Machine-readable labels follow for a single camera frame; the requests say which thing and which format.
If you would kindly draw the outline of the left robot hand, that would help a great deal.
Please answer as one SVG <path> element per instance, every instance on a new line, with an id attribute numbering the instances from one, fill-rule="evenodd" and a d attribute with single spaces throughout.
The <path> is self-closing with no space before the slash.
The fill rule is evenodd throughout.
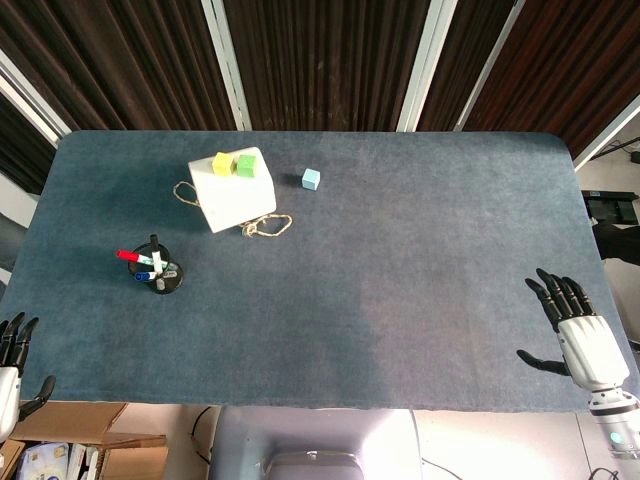
<path id="1" fill-rule="evenodd" d="M 34 317 L 23 325 L 25 318 L 26 313 L 20 312 L 11 321 L 1 322 L 1 444 L 9 439 L 18 423 L 48 402 L 56 385 L 56 376 L 49 375 L 33 399 L 20 402 L 30 342 L 39 323 L 39 318 Z"/>

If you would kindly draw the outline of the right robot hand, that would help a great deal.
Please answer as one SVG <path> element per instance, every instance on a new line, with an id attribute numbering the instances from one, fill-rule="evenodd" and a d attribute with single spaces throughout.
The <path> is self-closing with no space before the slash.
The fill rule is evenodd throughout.
<path id="1" fill-rule="evenodd" d="M 519 349 L 530 367 L 570 377 L 588 392 L 620 388 L 630 376 L 628 365 L 609 324 L 597 314 L 591 299 L 575 280 L 541 268 L 538 280 L 525 284 L 534 292 L 559 343 L 561 361 L 542 360 Z"/>

